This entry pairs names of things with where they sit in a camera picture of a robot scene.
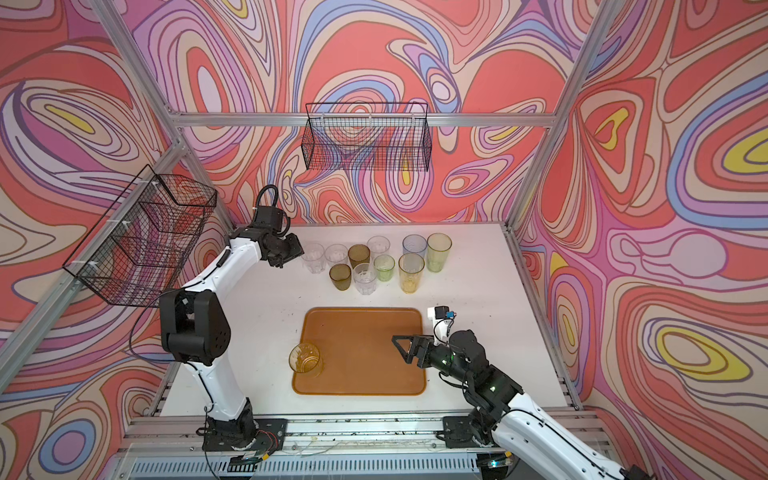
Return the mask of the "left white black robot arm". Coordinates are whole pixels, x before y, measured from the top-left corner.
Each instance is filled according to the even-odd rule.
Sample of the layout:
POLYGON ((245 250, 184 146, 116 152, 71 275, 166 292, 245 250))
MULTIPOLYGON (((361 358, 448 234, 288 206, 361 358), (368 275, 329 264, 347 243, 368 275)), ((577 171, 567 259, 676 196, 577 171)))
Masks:
POLYGON ((250 400, 241 391, 226 351, 232 330, 222 302, 243 275, 260 261, 281 268, 304 250, 289 231, 291 219, 277 206, 258 206, 251 222, 205 269, 159 299, 161 343, 184 363, 207 395, 207 431, 243 449, 257 435, 250 400))

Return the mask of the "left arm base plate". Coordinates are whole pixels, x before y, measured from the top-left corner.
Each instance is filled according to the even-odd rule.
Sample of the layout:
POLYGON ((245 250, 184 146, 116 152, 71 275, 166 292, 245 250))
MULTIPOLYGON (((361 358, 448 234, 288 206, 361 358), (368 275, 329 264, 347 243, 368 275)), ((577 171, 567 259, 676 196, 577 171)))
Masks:
POLYGON ((288 421, 284 418, 257 419, 252 426, 243 422, 206 419, 196 430, 206 452, 274 452, 283 448, 288 421))

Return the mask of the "yellow short plastic glass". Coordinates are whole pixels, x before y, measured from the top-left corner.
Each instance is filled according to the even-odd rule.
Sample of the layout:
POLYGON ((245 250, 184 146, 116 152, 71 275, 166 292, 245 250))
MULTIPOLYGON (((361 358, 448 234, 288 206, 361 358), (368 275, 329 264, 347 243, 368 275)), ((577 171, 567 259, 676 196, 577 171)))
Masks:
POLYGON ((297 378, 316 378, 324 369, 320 349, 312 343, 299 343, 290 352, 289 367, 297 378))

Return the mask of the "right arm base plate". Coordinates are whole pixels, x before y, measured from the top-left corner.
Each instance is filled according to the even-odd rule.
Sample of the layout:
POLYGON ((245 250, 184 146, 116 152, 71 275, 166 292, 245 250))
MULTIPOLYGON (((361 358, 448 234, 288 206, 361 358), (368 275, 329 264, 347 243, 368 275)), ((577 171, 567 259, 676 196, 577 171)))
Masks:
POLYGON ((449 449, 495 446, 486 425, 472 415, 445 416, 442 419, 442 429, 435 433, 435 437, 443 441, 449 449))

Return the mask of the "clear faceted glass front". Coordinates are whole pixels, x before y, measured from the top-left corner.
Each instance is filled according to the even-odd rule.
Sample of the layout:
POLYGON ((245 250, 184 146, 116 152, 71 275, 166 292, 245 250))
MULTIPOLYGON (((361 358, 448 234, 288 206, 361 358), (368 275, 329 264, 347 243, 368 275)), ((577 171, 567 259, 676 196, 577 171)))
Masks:
POLYGON ((355 288, 362 295, 371 295, 377 289, 378 274, 370 263, 360 263, 354 267, 353 281, 355 288))

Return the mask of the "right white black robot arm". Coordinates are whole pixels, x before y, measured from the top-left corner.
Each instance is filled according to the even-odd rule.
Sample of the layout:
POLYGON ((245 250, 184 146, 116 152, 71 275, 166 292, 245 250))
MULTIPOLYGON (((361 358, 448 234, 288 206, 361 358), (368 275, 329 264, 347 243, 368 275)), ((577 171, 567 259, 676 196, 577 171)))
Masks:
POLYGON ((434 368, 458 381, 474 407, 471 436, 512 453, 547 479, 650 479, 641 467, 623 467, 591 448, 544 411, 524 389, 492 365, 471 330, 441 342, 433 336, 395 335, 392 343, 407 364, 434 368))

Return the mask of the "clear faceted glass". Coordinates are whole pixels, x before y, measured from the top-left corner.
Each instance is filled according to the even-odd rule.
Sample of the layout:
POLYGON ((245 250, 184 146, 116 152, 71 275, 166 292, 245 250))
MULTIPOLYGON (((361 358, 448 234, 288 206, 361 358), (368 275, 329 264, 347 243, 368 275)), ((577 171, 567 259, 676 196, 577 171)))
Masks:
POLYGON ((325 270, 325 248, 317 242, 303 244, 302 262, 312 274, 320 274, 325 270))
POLYGON ((355 288, 362 295, 371 295, 377 289, 378 274, 370 263, 360 263, 354 267, 353 281, 355 288))

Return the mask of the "brown plastic tray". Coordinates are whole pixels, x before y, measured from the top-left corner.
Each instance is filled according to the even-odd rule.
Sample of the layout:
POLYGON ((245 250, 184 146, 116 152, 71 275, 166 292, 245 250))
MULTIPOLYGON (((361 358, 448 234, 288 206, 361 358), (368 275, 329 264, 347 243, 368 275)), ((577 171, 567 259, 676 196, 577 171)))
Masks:
POLYGON ((313 308, 300 341, 319 350, 320 364, 294 373, 292 388, 300 395, 418 396, 426 373, 405 363, 392 338, 422 333, 413 308, 313 308))

